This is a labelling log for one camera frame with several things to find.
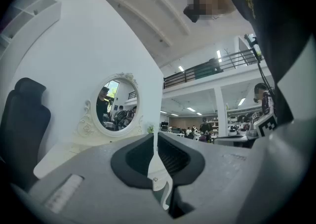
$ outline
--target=person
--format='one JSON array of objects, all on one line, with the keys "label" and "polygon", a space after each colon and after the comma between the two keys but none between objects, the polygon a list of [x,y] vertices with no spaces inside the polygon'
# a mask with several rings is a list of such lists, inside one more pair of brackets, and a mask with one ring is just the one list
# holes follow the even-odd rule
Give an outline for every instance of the person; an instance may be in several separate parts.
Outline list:
[{"label": "person", "polygon": [[124,109],[123,106],[119,106],[119,107],[118,107],[118,111],[116,111],[116,112],[114,113],[113,120],[115,119],[115,116],[116,116],[120,111],[122,111],[123,109]]},{"label": "person", "polygon": [[267,86],[264,83],[258,83],[254,88],[255,98],[254,101],[262,101],[262,113],[263,115],[275,112],[274,102],[272,100],[271,94],[268,91]]},{"label": "person", "polygon": [[97,98],[97,105],[96,105],[96,110],[97,110],[97,116],[99,121],[103,122],[103,114],[108,114],[108,106],[109,102],[104,100],[106,96],[108,95],[109,88],[103,87],[101,91],[99,92],[98,98]]},{"label": "person", "polygon": [[[308,5],[309,0],[194,0],[185,14],[196,22],[200,16],[216,18],[234,12],[250,22],[265,58],[267,66],[277,84],[291,68],[312,34],[313,11],[302,11],[294,4]],[[275,106],[278,124],[293,119],[291,110],[276,85]]]},{"label": "person", "polygon": [[203,117],[202,121],[203,121],[203,123],[199,127],[199,130],[201,131],[201,133],[203,132],[204,135],[205,135],[206,132],[208,132],[208,134],[206,134],[206,140],[209,141],[210,140],[210,134],[213,133],[213,127],[212,127],[211,123],[207,123],[207,118],[206,117]]},{"label": "person", "polygon": [[127,127],[131,121],[133,120],[135,114],[136,114],[137,106],[134,106],[133,109],[130,109],[127,111],[126,117],[123,118],[119,123],[119,129],[123,129]]},{"label": "person", "polygon": [[189,134],[192,132],[192,130],[190,129],[190,127],[188,127],[187,131],[186,131],[186,136],[189,136]]}]

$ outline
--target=ceiling light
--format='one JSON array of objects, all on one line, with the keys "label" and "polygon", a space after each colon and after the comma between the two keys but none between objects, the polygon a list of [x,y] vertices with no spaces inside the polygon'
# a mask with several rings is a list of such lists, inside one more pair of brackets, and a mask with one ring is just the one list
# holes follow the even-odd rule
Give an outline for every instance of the ceiling light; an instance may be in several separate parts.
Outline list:
[{"label": "ceiling light", "polygon": [[195,112],[195,110],[193,110],[192,108],[187,108],[187,109],[189,109],[190,111],[193,111],[193,112]]},{"label": "ceiling light", "polygon": [[241,101],[239,102],[239,106],[242,105],[242,103],[245,101],[246,98],[241,99]]}]

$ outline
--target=mirror frame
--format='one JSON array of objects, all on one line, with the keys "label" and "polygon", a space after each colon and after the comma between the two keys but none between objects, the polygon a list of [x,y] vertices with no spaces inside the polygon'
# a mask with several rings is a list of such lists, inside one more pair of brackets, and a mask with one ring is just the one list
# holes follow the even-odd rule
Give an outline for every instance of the mirror frame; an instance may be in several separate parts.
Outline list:
[{"label": "mirror frame", "polygon": [[[99,121],[98,116],[97,116],[97,111],[96,111],[96,101],[99,96],[100,90],[106,83],[112,80],[122,80],[124,82],[131,84],[136,92],[136,97],[137,97],[137,111],[133,120],[127,127],[119,131],[111,131],[111,130],[106,129]],[[136,126],[139,126],[139,119],[141,118],[140,100],[141,100],[141,97],[138,91],[138,84],[136,80],[134,79],[134,76],[132,73],[126,73],[126,74],[120,73],[120,74],[115,74],[115,75],[111,75],[107,77],[98,85],[98,87],[94,91],[91,98],[91,115],[92,115],[92,120],[93,120],[94,125],[102,134],[110,136],[110,137],[121,137],[121,136],[125,136],[129,134]]]}]

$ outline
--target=gray surface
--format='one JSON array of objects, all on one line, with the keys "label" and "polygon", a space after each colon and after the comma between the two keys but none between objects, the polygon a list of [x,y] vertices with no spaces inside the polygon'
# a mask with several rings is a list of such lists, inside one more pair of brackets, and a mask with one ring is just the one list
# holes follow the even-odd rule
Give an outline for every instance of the gray surface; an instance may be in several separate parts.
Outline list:
[{"label": "gray surface", "polygon": [[113,153],[142,136],[80,153],[37,182],[30,195],[43,203],[73,173],[85,181],[59,217],[77,223],[259,223],[278,210],[301,182],[315,149],[315,124],[316,120],[295,121],[256,140],[252,149],[167,134],[199,151],[206,162],[191,185],[178,187],[182,201],[195,209],[176,220],[150,190],[125,186],[111,170]]},{"label": "gray surface", "polygon": [[83,151],[38,181],[30,196],[43,204],[70,174],[77,174],[84,181],[60,212],[67,219],[89,224],[170,220],[151,190],[127,187],[111,169],[110,160],[115,151],[144,136]]}]

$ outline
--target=white wall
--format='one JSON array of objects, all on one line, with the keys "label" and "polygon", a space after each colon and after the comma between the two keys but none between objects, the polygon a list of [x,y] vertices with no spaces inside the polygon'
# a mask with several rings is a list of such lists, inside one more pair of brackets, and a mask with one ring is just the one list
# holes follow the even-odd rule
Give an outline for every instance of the white wall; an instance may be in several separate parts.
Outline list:
[{"label": "white wall", "polygon": [[180,59],[177,59],[168,65],[161,68],[164,77],[168,77],[175,73],[180,72],[179,66],[182,66],[183,69],[189,69],[193,66],[202,64],[210,60],[211,58],[217,58],[217,50],[221,51],[221,55],[225,56],[225,49],[230,53],[235,52],[235,42],[234,37],[223,40],[221,42],[213,43],[209,46],[206,46],[202,49],[196,50],[192,53],[189,53]]},{"label": "white wall", "polygon": [[133,73],[142,99],[143,132],[159,124],[163,75],[134,32],[105,0],[59,0],[61,18],[31,46],[11,82],[45,85],[42,104],[51,121],[40,158],[58,141],[70,142],[84,102],[108,76]]},{"label": "white wall", "polygon": [[128,94],[134,91],[134,88],[131,84],[128,84],[128,83],[125,83],[125,82],[119,81],[119,80],[116,80],[116,82],[119,82],[119,85],[118,85],[118,91],[115,95],[114,102],[112,105],[112,111],[111,111],[112,115],[114,115],[114,113],[116,112],[116,111],[114,111],[115,105],[117,105],[118,107],[124,106],[124,110],[126,110],[125,102],[128,99]]},{"label": "white wall", "polygon": [[169,116],[166,116],[164,114],[160,114],[159,123],[162,123],[162,122],[168,122],[169,123]]}]

